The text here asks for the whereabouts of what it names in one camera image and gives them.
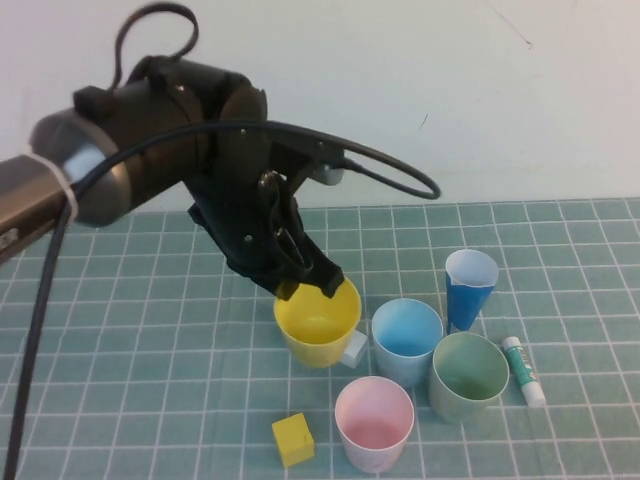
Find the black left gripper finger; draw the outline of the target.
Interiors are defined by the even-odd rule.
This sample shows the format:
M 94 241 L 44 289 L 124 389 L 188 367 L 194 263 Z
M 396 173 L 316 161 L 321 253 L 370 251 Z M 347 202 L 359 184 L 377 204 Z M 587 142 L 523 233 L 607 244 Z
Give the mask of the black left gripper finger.
M 344 282 L 342 269 L 318 249 L 311 251 L 311 260 L 304 283 L 317 287 L 325 297 L 333 297 Z
M 282 272 L 268 272 L 264 279 L 264 289 L 275 297 L 289 300 L 299 288 L 301 280 L 298 276 Z

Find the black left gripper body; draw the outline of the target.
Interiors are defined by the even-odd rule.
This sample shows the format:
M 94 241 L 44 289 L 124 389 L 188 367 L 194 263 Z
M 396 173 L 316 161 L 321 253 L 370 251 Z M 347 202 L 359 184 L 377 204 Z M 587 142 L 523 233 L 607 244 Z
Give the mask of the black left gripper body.
M 234 272 L 263 289 L 268 272 L 305 284 L 311 251 L 321 249 L 305 233 L 294 194 L 319 164 L 310 141 L 290 134 L 221 132 L 210 165 L 187 182 L 189 214 Z

